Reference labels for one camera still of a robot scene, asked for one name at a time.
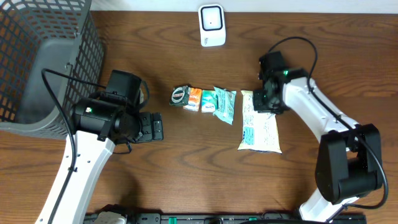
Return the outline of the large beige snack bag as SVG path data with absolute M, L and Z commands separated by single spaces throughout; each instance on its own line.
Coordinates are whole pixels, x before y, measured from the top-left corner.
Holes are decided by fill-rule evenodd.
M 241 93 L 243 96 L 243 138 L 238 150 L 282 154 L 275 114 L 259 113 L 254 110 L 253 91 L 241 90 Z

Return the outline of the dark green round-logo packet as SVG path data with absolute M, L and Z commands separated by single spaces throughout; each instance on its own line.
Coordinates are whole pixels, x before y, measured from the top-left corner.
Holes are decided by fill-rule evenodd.
M 186 106 L 188 105 L 191 88 L 187 85 L 176 86 L 170 97 L 169 105 Z

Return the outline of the light green snack packet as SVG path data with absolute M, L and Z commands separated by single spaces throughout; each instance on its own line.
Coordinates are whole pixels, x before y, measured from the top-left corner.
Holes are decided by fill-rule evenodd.
M 228 91 L 227 89 L 218 87 L 214 87 L 214 89 L 218 97 L 218 108 L 213 115 L 223 122 L 232 125 L 234 119 L 236 91 Z

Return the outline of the orange small snack packet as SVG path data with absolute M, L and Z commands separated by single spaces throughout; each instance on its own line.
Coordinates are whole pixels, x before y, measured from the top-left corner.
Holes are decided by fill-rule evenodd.
M 183 106 L 183 109 L 198 112 L 201 105 L 202 89 L 191 88 L 188 99 L 188 104 Z

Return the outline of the teal small snack packet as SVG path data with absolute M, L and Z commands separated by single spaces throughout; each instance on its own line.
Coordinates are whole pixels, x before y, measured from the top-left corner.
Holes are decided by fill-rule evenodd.
M 218 98 L 216 91 L 203 90 L 201 96 L 201 112 L 214 113 L 218 108 Z

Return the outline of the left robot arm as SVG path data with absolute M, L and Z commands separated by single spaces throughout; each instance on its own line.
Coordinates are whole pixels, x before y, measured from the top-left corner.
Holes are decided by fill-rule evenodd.
M 132 151 L 133 144 L 164 138 L 162 115 L 143 112 L 149 101 L 147 83 L 138 76 L 113 70 L 106 86 L 80 99 L 67 116 L 42 70 L 44 85 L 67 129 L 60 168 L 37 223 L 83 223 L 104 165 L 119 144 Z

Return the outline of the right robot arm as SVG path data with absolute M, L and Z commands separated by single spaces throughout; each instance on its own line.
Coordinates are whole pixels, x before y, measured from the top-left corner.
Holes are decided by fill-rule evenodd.
M 345 208 L 374 190 L 388 189 L 382 168 L 381 136 L 373 124 L 361 125 L 340 111 L 302 68 L 286 66 L 280 52 L 259 58 L 262 87 L 254 92 L 254 110 L 294 111 L 319 142 L 317 188 L 301 204 L 302 220 L 332 222 Z

